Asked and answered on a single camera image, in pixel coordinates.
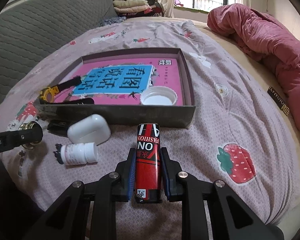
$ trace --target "pile of clothes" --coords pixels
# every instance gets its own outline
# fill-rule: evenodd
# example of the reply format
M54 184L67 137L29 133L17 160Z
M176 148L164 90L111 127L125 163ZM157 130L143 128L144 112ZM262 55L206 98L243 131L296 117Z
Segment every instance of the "pile of clothes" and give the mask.
M155 0L114 0L114 10L119 17L162 16L162 9Z

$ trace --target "plastic cap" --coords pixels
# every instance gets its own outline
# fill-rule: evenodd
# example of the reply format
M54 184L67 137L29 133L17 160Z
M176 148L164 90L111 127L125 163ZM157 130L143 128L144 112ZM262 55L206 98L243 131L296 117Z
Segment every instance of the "plastic cap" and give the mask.
M140 95L140 102L142 105L174 106L177 99L177 93L171 88L164 86L150 87Z
M84 155L88 163L95 163L98 161L98 148L95 143L86 143L84 145Z

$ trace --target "red can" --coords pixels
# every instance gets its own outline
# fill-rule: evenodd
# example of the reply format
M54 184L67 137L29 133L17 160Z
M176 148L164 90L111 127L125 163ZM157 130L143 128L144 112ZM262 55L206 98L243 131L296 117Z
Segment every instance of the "red can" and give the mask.
M161 203L161 166L159 125L138 126L136 158L136 201Z

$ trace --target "cardboard box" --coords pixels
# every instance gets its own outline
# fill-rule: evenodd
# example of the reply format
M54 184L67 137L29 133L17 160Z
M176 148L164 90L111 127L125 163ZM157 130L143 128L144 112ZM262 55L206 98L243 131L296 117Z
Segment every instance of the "cardboard box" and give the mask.
M188 128L195 111L194 91L190 72L181 49L137 48L107 51L80 57L63 71L49 85L50 87L71 78L79 65L91 62L131 58L176 59L182 90L182 105L143 106L143 105L78 105L78 104L40 104L34 102L40 116L77 122L91 114L102 115L109 124L138 125L154 122L161 127Z

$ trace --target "pink comforter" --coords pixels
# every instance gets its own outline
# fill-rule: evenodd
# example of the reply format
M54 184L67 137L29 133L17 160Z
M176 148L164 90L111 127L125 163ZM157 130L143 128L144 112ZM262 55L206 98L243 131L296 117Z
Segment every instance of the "pink comforter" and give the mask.
M300 130L300 41L272 16L242 4L213 9L208 26L275 74Z

